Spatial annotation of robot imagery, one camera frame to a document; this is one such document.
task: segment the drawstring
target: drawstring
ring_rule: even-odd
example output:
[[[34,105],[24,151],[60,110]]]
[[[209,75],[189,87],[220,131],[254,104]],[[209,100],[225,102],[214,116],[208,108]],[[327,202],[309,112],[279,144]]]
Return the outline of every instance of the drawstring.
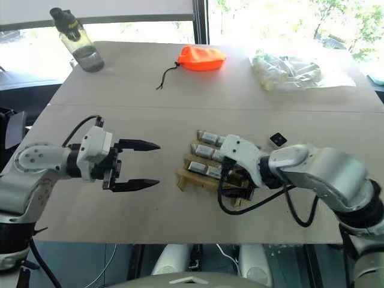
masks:
[[[180,66],[180,63],[175,62],[175,66],[174,66],[174,67],[168,68],[166,71],[164,71],[164,73],[163,73],[163,79],[161,80],[161,84],[156,88],[156,90],[158,90],[159,88],[160,88],[160,89],[163,88],[164,80],[165,80],[165,78],[166,78],[166,73],[167,73],[169,70],[178,68],[179,66]]]

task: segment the plastic bag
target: plastic bag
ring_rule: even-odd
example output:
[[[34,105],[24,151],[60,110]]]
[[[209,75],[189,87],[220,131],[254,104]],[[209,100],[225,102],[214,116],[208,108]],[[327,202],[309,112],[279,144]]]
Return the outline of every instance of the plastic bag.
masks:
[[[266,91],[300,91],[308,88],[356,86],[329,58],[302,59],[259,52],[250,58]]]

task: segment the table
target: table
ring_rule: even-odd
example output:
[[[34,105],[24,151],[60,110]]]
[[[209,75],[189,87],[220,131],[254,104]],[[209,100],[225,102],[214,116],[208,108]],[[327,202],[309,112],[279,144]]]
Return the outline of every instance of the table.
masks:
[[[23,144],[44,139],[60,145],[81,119],[99,113],[105,118],[104,128],[115,139],[143,139],[161,146],[157,151],[121,154],[121,180],[151,178],[161,182],[142,191],[112,193],[103,191],[100,181],[60,181],[37,224],[37,228],[49,227],[36,236],[39,240],[131,244],[341,242],[337,221],[323,203],[313,225],[304,229],[292,219],[283,197],[234,217],[220,210],[213,192],[193,186],[180,191],[175,172],[182,167],[197,129],[238,134],[266,150],[270,149],[268,137],[277,131],[291,144],[310,142],[317,147],[342,149],[355,154],[367,165],[370,176],[384,183],[383,105],[348,61],[348,73],[357,88],[267,94],[248,60],[238,50],[222,47],[229,58],[220,71],[200,75],[180,68],[167,75],[162,91],[155,91],[180,45],[100,43],[98,48],[107,63],[105,70],[88,74],[75,69]],[[157,61],[142,62],[144,55],[153,53]],[[83,127],[73,141],[80,141],[88,128]],[[266,188],[257,189],[254,200],[271,193]],[[307,217],[313,197],[310,191],[292,191],[302,218]]]

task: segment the plastic bottle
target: plastic bottle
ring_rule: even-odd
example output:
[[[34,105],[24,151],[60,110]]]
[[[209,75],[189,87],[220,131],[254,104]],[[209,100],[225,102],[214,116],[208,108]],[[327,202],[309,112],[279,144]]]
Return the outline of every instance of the plastic bottle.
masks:
[[[53,8],[49,13],[60,32],[61,41],[77,63],[87,72],[101,70],[104,67],[104,61],[88,38],[83,25],[71,14],[71,11]]]

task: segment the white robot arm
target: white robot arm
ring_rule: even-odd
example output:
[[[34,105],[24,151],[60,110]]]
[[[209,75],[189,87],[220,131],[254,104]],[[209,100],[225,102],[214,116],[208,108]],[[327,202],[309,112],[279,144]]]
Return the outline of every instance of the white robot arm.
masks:
[[[111,147],[112,134],[103,130],[101,117],[81,143],[66,146],[66,142],[63,147],[49,143],[22,147],[9,170],[0,176],[0,272],[20,266],[26,258],[35,224],[58,180],[101,179],[103,189],[113,192],[137,191],[159,183],[151,179],[116,183],[121,166],[118,154],[123,149],[149,151],[160,147],[129,139],[120,139]]]
[[[237,164],[248,172],[255,187],[292,185],[314,191],[333,210],[359,257],[355,287],[384,287],[384,205],[379,185],[367,178],[361,162],[342,151],[309,144],[267,155],[235,135],[226,137],[220,151],[224,155],[222,178]]]

